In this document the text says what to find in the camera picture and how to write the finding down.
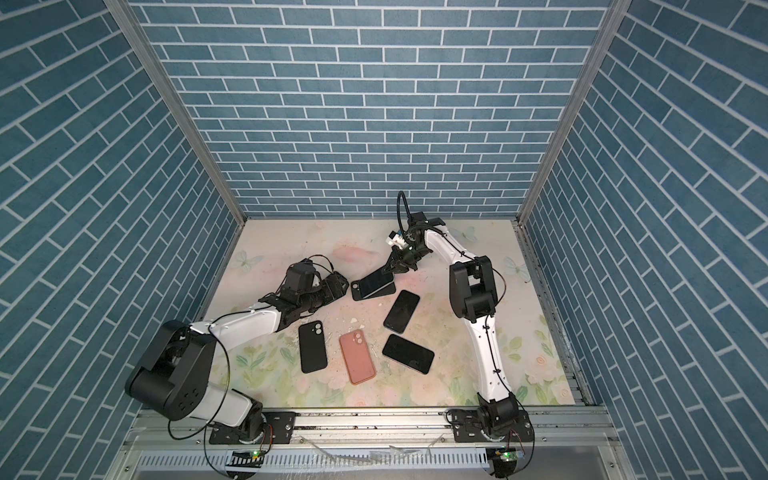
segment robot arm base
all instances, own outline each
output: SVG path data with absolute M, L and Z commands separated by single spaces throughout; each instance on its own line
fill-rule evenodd
M 520 421 L 520 409 L 514 393 L 505 399 L 486 400 L 478 393 L 480 423 L 483 432 L 492 438 L 503 438 Z

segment phone case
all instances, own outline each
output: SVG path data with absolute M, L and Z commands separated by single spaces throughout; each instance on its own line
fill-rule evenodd
M 365 382 L 376 376 L 371 353 L 362 330 L 354 330 L 339 337 L 341 353 L 344 356 L 349 381 L 353 385 Z
M 361 278 L 351 282 L 352 300 L 359 302 L 368 298 L 389 295 L 395 292 L 395 275 L 382 273 L 382 269 L 376 269 Z
M 299 356 L 301 371 L 304 373 L 316 372 L 328 366 L 322 322 L 309 322 L 299 327 Z

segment blue brick wall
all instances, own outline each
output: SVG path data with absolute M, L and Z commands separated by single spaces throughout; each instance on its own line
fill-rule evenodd
M 634 0 L 530 219 L 644 478 L 768 478 L 767 25 Z
M 131 4 L 249 216 L 512 217 L 608 2 Z
M 0 478 L 104 475 L 235 225 L 101 0 L 0 2 Z

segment phone screen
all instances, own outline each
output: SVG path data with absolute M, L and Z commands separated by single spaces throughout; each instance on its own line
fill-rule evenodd
M 381 269 L 378 269 L 371 272 L 365 278 L 353 282 L 352 288 L 359 289 L 360 296 L 367 298 L 393 281 L 395 281 L 395 276 L 392 272 L 383 273 Z
M 424 375 L 429 373 L 435 353 L 421 345 L 406 340 L 394 333 L 389 336 L 382 351 L 384 356 L 410 367 Z
M 384 326 L 393 332 L 405 332 L 416 306 L 419 305 L 419 299 L 420 297 L 415 293 L 401 290 L 397 300 L 392 305 L 392 309 L 384 319 Z

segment robotic arm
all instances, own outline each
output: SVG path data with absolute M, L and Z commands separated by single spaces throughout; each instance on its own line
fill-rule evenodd
M 398 207 L 401 196 L 405 200 L 400 192 Z M 451 307 L 457 317 L 466 319 L 478 359 L 482 430 L 489 438 L 504 437 L 520 412 L 502 370 L 496 340 L 498 296 L 491 261 L 464 250 L 439 218 L 427 220 L 421 212 L 411 215 L 407 200 L 405 206 L 408 228 L 403 229 L 401 223 L 400 231 L 389 235 L 392 253 L 381 272 L 417 270 L 418 261 L 432 252 L 449 264 Z M 129 376 L 126 393 L 169 420 L 190 416 L 230 427 L 230 436 L 243 443 L 258 440 L 264 430 L 262 404 L 208 382 L 214 355 L 279 332 L 303 318 L 302 313 L 314 313 L 342 298 L 349 282 L 340 273 L 329 272 L 321 279 L 315 263 L 304 259 L 289 266 L 276 292 L 259 299 L 265 306 L 212 321 L 164 323 Z
M 399 219 L 400 197 L 408 217 L 406 230 L 402 230 Z M 409 269 L 417 270 L 417 262 L 432 252 L 449 265 L 451 307 L 458 318 L 467 320 L 465 325 L 478 360 L 482 429 L 489 437 L 503 437 L 518 421 L 519 410 L 498 350 L 495 328 L 498 297 L 491 261 L 466 251 L 439 218 L 427 220 L 421 212 L 411 215 L 403 192 L 398 194 L 398 222 L 401 230 L 389 235 L 387 243 L 392 246 L 392 253 L 382 271 L 404 273 Z M 470 279 L 476 282 L 471 285 Z
M 230 427 L 241 442 L 257 440 L 264 428 L 261 402 L 209 382 L 214 355 L 287 328 L 304 318 L 302 313 L 342 298 L 348 287 L 336 271 L 321 279 L 315 263 L 304 259 L 288 267 L 275 293 L 259 299 L 266 306 L 189 325 L 166 322 L 128 377 L 125 392 L 169 420 L 190 416 Z

